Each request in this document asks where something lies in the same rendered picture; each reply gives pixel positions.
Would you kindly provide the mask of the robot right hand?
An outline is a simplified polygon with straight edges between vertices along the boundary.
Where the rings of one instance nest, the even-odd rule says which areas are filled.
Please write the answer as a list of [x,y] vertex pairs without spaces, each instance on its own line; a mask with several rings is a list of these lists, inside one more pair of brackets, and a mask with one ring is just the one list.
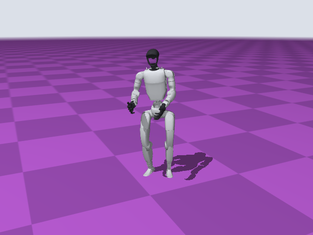
[[131,114],[134,114],[133,111],[134,111],[134,108],[136,107],[136,105],[134,104],[134,100],[131,101],[130,103],[127,102],[127,104],[128,104],[128,106],[127,106],[128,110],[131,112]]

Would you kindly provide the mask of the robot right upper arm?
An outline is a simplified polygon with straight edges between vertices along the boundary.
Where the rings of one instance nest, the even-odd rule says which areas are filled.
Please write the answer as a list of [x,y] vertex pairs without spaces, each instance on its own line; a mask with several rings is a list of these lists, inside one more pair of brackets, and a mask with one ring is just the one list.
[[135,77],[135,82],[134,82],[134,93],[135,95],[137,95],[139,97],[139,89],[140,89],[140,86],[141,86],[141,83],[142,83],[142,79],[143,79],[143,74],[144,74],[144,71],[141,71],[141,72],[138,72],[136,74],[136,77]]

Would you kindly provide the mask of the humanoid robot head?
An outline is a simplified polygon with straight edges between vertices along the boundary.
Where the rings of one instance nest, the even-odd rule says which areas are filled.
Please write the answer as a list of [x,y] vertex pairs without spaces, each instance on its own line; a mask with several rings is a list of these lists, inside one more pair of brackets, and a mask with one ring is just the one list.
[[[156,69],[157,66],[157,62],[158,62],[158,57],[159,57],[159,52],[156,49],[150,49],[147,54],[146,54],[146,58],[147,58],[147,62],[148,64],[151,66],[152,69],[149,69],[151,71],[156,71],[158,69]],[[148,58],[152,58],[155,59],[156,58],[156,63],[152,63],[150,64],[149,59]]]

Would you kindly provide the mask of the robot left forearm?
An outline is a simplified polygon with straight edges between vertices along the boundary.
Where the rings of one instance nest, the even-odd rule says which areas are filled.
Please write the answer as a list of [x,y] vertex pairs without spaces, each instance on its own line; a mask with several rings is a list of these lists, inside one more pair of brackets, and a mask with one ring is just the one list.
[[[166,104],[165,108],[169,106],[169,104],[175,99],[175,97],[176,97],[176,92],[172,91],[171,95],[168,95],[166,99],[162,102]],[[160,106],[162,105],[162,103],[160,104]]]

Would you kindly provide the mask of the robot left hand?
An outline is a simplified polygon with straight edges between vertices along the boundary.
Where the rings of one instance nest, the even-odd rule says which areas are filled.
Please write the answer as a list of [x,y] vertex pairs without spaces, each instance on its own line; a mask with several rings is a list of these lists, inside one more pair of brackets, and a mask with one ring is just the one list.
[[154,115],[154,116],[155,116],[155,117],[154,117],[155,120],[158,120],[158,119],[162,116],[162,114],[163,114],[164,111],[166,110],[165,106],[166,106],[166,104],[165,104],[165,103],[162,103],[162,105],[161,105],[160,108],[159,108],[160,112],[159,112],[159,113],[155,113],[155,114],[157,114],[157,116]]

